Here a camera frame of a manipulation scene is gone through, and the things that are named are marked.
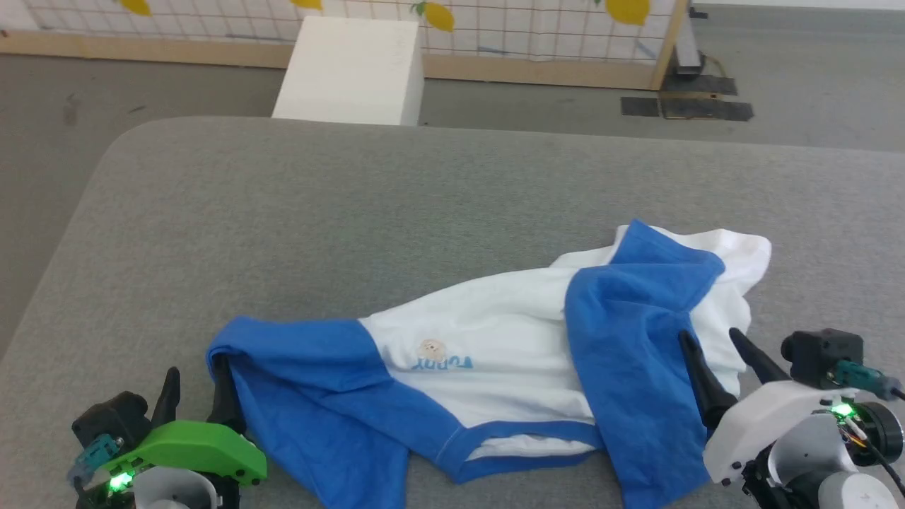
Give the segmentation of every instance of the grid patterned fabric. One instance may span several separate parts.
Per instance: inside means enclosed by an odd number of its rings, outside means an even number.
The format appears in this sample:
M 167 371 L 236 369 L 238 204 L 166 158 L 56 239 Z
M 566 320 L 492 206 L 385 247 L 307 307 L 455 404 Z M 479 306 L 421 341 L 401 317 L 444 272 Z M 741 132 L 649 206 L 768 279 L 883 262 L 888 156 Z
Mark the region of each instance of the grid patterned fabric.
M 147 0 L 151 16 L 144 16 L 119 0 L 25 0 L 43 30 L 67 34 L 292 44 L 305 16 L 328 15 L 420 21 L 430 54 L 650 65 L 660 56 L 675 6 L 675 0 L 650 0 L 638 26 L 616 22 L 605 1 L 431 0 L 434 14 L 442 6 L 452 16 L 449 32 L 434 27 L 429 12 L 419 15 L 413 9 L 418 1 L 314 0 L 322 8 L 309 9 L 291 0 Z

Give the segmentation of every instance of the wooden frame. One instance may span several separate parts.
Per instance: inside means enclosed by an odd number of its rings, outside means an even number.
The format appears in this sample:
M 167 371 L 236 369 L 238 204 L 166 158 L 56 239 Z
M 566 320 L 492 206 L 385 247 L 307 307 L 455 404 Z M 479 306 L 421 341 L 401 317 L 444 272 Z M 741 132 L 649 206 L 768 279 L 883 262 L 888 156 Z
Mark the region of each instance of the wooden frame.
M 530 62 L 477 56 L 424 55 L 424 77 L 579 87 L 659 90 L 672 59 L 689 0 L 676 0 L 655 65 L 552 61 Z M 207 63 L 285 69 L 291 45 L 213 43 L 176 39 L 98 37 L 12 31 L 0 37 L 0 53 L 145 62 Z

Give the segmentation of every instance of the gray table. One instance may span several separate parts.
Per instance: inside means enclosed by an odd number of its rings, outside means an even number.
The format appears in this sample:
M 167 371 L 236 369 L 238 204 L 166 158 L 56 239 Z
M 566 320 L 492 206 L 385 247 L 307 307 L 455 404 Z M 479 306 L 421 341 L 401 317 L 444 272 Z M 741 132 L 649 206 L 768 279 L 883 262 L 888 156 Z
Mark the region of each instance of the gray table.
M 204 418 L 212 336 L 237 314 L 357 317 L 462 280 L 549 264 L 633 217 L 774 243 L 751 337 L 861 333 L 905 374 L 905 157 L 660 139 L 267 119 L 153 122 L 103 158 L 0 364 L 0 506 L 71 507 L 71 421 L 182 370 Z M 746 387 L 753 385 L 746 380 Z M 897 410 L 905 408 L 898 405 Z M 300 423 L 300 433 L 304 423 Z M 311 507 L 277 468 L 253 507 Z M 415 458 L 408 506 L 619 507 L 604 455 L 450 483 Z M 707 486 L 679 507 L 753 507 Z

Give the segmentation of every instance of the floor stain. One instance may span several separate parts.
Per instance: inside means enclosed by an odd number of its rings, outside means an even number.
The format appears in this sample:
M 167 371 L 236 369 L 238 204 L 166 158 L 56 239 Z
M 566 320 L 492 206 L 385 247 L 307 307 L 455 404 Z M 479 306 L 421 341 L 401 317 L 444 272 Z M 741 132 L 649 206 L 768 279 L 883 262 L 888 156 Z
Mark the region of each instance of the floor stain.
M 74 126 L 79 123 L 79 107 L 81 100 L 75 98 L 75 92 L 66 96 L 66 104 L 62 107 L 62 123 L 67 126 Z

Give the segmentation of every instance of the shirt logo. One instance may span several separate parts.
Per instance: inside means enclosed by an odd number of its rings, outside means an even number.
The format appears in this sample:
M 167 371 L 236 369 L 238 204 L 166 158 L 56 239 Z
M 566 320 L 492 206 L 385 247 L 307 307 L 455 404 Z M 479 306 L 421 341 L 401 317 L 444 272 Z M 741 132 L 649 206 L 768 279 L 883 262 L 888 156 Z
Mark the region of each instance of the shirt logo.
M 418 346 L 418 363 L 412 366 L 413 370 L 446 371 L 450 367 L 460 370 L 471 370 L 474 368 L 471 357 L 453 355 L 447 358 L 446 345 L 438 340 L 424 340 L 421 342 L 421 345 Z

